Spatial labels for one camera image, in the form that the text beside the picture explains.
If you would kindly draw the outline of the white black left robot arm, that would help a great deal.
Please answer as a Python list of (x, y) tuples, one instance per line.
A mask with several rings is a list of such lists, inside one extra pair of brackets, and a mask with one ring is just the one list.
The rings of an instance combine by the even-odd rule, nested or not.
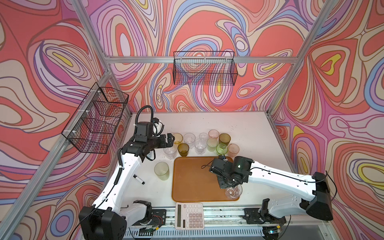
[(136, 223), (153, 225), (152, 204), (136, 200), (121, 213), (123, 194), (144, 160), (154, 161), (156, 149), (171, 148), (175, 137), (163, 134), (164, 124), (151, 116), (140, 122), (136, 116), (133, 136), (118, 149), (118, 164), (113, 175), (91, 207), (79, 213), (79, 227), (86, 240), (121, 240)]

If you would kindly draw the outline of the pink textured cup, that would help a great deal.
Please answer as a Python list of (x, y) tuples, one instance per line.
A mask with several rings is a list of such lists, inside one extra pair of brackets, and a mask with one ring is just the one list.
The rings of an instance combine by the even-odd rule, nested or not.
[(240, 151), (240, 147), (237, 144), (229, 144), (228, 145), (228, 156), (234, 158)]

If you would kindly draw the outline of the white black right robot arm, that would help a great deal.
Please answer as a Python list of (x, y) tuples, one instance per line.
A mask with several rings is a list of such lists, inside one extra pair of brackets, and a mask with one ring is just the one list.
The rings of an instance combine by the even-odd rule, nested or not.
[(290, 193), (281, 199), (263, 200), (258, 213), (262, 222), (267, 218), (281, 219), (288, 215), (302, 214), (322, 221), (334, 219), (328, 173), (316, 172), (313, 175), (289, 173), (242, 156), (229, 161), (221, 155), (209, 162), (208, 166), (209, 171), (217, 176), (221, 189), (253, 183)]

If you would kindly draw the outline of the green ribbed glass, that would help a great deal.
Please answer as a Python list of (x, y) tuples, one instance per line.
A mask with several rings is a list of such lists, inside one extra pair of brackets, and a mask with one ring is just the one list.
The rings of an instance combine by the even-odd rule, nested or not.
[(219, 143), (216, 146), (216, 152), (219, 156), (225, 156), (228, 152), (228, 146), (224, 143)]

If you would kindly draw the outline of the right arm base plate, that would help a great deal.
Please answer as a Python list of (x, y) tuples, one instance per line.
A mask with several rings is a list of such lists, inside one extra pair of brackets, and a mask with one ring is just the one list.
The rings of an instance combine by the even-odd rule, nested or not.
[(287, 223), (285, 217), (275, 218), (270, 214), (261, 214), (260, 208), (245, 208), (243, 219), (246, 220), (247, 224), (278, 224), (284, 225)]

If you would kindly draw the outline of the brown textured cup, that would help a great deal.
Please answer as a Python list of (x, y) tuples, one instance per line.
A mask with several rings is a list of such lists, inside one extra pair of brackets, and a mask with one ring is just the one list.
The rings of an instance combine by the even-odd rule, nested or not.
[(232, 138), (229, 134), (227, 133), (221, 133), (219, 135), (219, 144), (224, 144), (226, 146), (228, 146), (231, 142)]

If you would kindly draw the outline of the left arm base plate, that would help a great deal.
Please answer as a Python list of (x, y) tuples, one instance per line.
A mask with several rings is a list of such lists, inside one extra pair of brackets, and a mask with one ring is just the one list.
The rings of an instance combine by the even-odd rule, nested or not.
[(149, 220), (140, 220), (133, 224), (133, 226), (140, 227), (161, 227), (166, 223), (167, 210), (166, 209), (154, 209), (151, 212), (151, 218)]

